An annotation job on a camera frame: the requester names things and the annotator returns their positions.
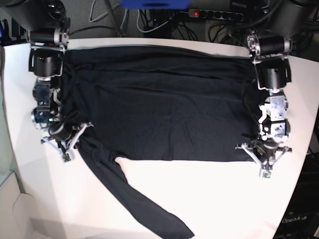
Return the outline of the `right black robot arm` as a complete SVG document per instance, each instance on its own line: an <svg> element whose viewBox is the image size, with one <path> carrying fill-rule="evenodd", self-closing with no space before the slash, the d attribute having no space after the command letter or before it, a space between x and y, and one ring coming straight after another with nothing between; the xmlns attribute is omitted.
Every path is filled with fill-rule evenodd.
<svg viewBox="0 0 319 239"><path fill-rule="evenodd" d="M74 160L73 149L90 122L72 125L77 113L62 113L64 55L69 43L70 18L60 0L2 0L1 8L26 31L30 44L28 70L36 76L33 98L37 106L31 120L37 129L48 133L47 143L63 162Z"/></svg>

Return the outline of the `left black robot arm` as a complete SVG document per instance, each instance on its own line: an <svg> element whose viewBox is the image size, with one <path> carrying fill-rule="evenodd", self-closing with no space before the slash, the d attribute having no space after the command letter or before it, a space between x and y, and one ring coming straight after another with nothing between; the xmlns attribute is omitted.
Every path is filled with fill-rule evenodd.
<svg viewBox="0 0 319 239"><path fill-rule="evenodd" d="M278 0L264 14L251 22L233 27L231 38L239 31L246 31L242 44L256 73L255 82L268 96L259 105L260 117L256 120L258 134L249 144L237 145L259 166L259 176L270 178L275 164L292 149L284 144L291 134L286 118L288 99L284 87L292 81L289 54L293 50L293 37L305 25L317 0Z"/></svg>

